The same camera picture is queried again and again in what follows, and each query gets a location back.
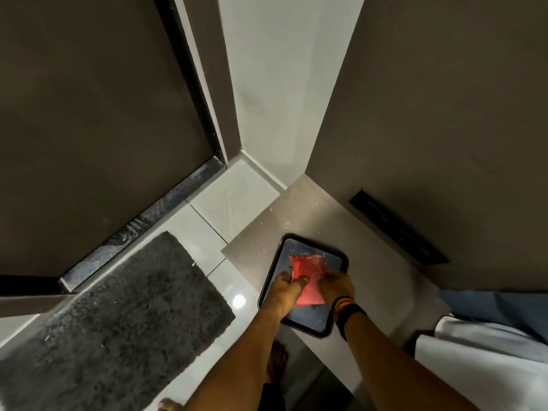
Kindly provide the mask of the person's right foot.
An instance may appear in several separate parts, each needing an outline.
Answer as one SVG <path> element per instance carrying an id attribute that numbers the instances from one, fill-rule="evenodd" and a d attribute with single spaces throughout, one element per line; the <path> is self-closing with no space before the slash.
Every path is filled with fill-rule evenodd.
<path id="1" fill-rule="evenodd" d="M 278 340 L 274 340 L 267 364 L 265 383 L 274 385 L 281 384 L 287 368 L 288 359 L 289 353 L 285 345 Z"/>

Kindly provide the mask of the person's left forearm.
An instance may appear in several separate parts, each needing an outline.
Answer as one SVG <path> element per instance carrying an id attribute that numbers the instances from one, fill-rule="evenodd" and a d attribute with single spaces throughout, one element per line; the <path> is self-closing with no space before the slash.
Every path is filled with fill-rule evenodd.
<path id="1" fill-rule="evenodd" d="M 280 324 L 261 318 L 258 311 L 186 402 L 185 411 L 286 411 L 282 381 L 265 383 Z"/>

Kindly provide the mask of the grey shaggy bath mat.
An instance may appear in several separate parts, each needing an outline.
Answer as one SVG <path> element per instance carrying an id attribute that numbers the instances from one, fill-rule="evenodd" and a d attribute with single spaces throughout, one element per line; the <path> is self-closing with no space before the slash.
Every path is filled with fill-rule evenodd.
<path id="1" fill-rule="evenodd" d="M 234 319 L 161 233 L 0 360 L 0 411 L 144 411 Z"/>

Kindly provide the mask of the black wall vent strip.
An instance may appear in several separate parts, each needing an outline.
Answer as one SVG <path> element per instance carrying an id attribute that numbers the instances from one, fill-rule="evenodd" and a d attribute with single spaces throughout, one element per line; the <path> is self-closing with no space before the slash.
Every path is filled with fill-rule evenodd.
<path id="1" fill-rule="evenodd" d="M 449 263 L 438 249 L 364 190 L 349 203 L 419 264 L 429 267 Z"/>

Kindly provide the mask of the person's left hand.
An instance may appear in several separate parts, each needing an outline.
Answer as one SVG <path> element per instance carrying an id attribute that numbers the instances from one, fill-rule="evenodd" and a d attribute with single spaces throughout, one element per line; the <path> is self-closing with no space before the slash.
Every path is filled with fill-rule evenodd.
<path id="1" fill-rule="evenodd" d="M 265 317 L 270 322 L 279 323 L 295 306 L 298 297 L 292 297 L 289 293 L 292 272 L 290 269 L 283 271 L 273 280 L 259 309 L 261 318 Z"/>

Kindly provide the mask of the black door frame strip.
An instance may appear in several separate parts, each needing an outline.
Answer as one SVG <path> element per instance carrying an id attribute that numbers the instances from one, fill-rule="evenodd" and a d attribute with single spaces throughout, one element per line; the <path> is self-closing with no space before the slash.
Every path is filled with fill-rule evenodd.
<path id="1" fill-rule="evenodd" d="M 200 82 L 198 76 L 195 60 L 192 57 L 188 44 L 188 37 L 183 28 L 175 0 L 154 0 L 154 5 L 160 15 L 164 29 L 167 32 L 171 48 L 186 82 L 192 103 L 197 112 L 202 129 L 208 139 L 209 146 L 214 156 L 220 160 L 224 166 L 227 166 L 227 161 L 221 147 L 221 141 L 214 127 L 214 121 L 206 102 L 202 82 Z"/>

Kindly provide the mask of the black stone door threshold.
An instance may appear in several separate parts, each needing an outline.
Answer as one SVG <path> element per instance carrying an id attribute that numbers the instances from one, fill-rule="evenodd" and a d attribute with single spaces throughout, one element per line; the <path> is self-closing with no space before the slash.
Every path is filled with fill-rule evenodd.
<path id="1" fill-rule="evenodd" d="M 59 279 L 63 290 L 73 293 L 226 169 L 227 164 L 221 159 L 208 159 L 66 272 Z"/>

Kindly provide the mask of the person's right forearm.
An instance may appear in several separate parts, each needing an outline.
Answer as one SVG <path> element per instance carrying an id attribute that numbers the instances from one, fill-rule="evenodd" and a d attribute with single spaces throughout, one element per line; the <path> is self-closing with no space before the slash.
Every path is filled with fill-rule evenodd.
<path id="1" fill-rule="evenodd" d="M 344 334 L 377 411 L 480 411 L 363 313 L 346 320 Z"/>

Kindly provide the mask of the dark brown door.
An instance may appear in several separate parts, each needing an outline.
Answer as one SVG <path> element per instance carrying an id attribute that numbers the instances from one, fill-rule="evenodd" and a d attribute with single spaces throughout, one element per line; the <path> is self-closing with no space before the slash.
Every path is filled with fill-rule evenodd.
<path id="1" fill-rule="evenodd" d="M 0 0 L 0 275 L 64 275 L 213 154 L 156 0 Z"/>

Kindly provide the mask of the person's right hand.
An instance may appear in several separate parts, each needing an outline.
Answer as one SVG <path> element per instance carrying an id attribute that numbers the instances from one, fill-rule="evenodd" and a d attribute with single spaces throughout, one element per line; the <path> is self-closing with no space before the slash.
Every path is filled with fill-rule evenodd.
<path id="1" fill-rule="evenodd" d="M 319 279 L 319 290 L 329 308 L 341 297 L 355 299 L 355 289 L 351 278 L 340 271 L 327 271 Z"/>

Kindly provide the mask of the blue cloth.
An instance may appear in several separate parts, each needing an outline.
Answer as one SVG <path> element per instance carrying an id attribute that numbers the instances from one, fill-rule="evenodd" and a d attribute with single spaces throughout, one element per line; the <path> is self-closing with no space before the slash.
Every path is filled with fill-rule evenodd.
<path id="1" fill-rule="evenodd" d="M 441 290 L 452 314 L 513 327 L 548 345 L 548 292 Z"/>

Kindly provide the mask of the red plastic packet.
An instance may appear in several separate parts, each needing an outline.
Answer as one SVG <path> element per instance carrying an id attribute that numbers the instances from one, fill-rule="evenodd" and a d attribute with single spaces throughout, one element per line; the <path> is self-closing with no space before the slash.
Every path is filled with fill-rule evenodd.
<path id="1" fill-rule="evenodd" d="M 319 287 L 319 280 L 325 276 L 325 262 L 321 255 L 291 255 L 289 257 L 293 272 L 291 283 L 306 277 L 307 285 L 302 290 L 295 305 L 311 306 L 324 304 L 324 298 Z"/>

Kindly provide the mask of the white cloth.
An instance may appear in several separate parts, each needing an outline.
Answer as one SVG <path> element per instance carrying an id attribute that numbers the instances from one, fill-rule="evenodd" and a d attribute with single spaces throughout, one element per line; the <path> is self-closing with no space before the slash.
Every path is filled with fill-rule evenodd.
<path id="1" fill-rule="evenodd" d="M 548 345 L 516 328 L 443 316 L 413 356 L 481 411 L 548 411 Z"/>

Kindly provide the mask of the black rectangular tray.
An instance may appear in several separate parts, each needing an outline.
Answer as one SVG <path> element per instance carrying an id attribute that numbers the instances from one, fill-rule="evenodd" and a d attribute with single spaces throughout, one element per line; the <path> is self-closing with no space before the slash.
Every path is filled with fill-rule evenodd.
<path id="1" fill-rule="evenodd" d="M 315 255 L 321 258 L 326 270 L 347 273 L 350 263 L 347 255 L 341 250 L 295 233 L 284 234 L 273 257 L 257 306 L 262 307 L 272 283 L 280 273 L 288 269 L 294 272 L 291 263 L 292 256 Z M 298 303 L 282 319 L 282 324 L 304 334 L 323 339 L 331 334 L 334 320 L 331 308 L 321 301 L 319 304 L 308 305 Z"/>

